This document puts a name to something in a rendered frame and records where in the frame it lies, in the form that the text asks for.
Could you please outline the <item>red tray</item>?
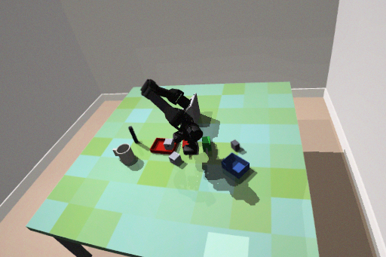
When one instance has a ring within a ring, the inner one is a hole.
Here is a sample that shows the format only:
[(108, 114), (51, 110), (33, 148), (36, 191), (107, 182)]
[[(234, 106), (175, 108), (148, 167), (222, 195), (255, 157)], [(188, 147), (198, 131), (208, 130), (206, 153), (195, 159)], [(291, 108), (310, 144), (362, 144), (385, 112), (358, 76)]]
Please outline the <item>red tray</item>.
[(173, 152), (175, 152), (178, 144), (174, 143), (175, 145), (173, 147), (173, 150), (165, 150), (164, 141), (164, 138), (156, 138), (151, 148), (149, 149), (150, 153), (171, 155)]

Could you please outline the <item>grey mug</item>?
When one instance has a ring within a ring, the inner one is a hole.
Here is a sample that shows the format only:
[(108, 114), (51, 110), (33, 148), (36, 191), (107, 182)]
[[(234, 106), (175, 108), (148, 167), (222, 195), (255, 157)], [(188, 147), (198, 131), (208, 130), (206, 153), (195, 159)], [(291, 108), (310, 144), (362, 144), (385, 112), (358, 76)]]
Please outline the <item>grey mug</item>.
[(122, 143), (117, 148), (112, 150), (115, 156), (119, 156), (123, 164), (129, 164), (135, 158), (132, 148), (127, 143)]

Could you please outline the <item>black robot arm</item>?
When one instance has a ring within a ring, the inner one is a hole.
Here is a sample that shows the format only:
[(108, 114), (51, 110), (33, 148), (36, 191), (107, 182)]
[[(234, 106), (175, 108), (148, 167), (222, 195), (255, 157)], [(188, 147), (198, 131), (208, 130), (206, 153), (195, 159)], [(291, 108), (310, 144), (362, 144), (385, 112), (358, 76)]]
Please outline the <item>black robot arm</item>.
[[(171, 88), (168, 90), (159, 87), (152, 79), (146, 79), (141, 87), (141, 95), (152, 101), (164, 113), (169, 124), (178, 130), (173, 134), (173, 140), (176, 144), (183, 140), (185, 141), (186, 137), (183, 135), (183, 131), (186, 131), (193, 141), (198, 141), (202, 138), (202, 130), (194, 123), (193, 117), (184, 111), (191, 102), (191, 99), (183, 96), (184, 92), (179, 89)], [(178, 104), (184, 109), (172, 107), (161, 96), (166, 97), (169, 102), (174, 105)], [(181, 123), (181, 127), (178, 127)]]

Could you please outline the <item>green gauge with short grey pin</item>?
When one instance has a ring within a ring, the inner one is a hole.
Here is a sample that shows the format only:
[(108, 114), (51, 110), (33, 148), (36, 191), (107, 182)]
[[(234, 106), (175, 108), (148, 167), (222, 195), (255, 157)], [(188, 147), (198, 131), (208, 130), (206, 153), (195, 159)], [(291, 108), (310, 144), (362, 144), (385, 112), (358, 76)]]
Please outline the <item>green gauge with short grey pin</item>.
[(208, 152), (211, 151), (211, 141), (209, 136), (202, 137), (202, 147), (203, 151), (208, 155)]

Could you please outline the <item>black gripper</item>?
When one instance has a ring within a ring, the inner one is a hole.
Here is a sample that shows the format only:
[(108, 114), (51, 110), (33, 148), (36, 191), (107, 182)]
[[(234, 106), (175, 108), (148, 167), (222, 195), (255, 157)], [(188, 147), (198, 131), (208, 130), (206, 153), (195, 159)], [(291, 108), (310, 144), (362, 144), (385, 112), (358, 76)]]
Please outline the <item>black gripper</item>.
[(186, 131), (183, 131), (183, 135), (185, 135), (185, 141), (188, 141), (189, 145), (184, 145), (183, 154), (184, 155), (196, 155), (198, 151), (198, 145), (196, 145), (197, 141), (193, 141)]

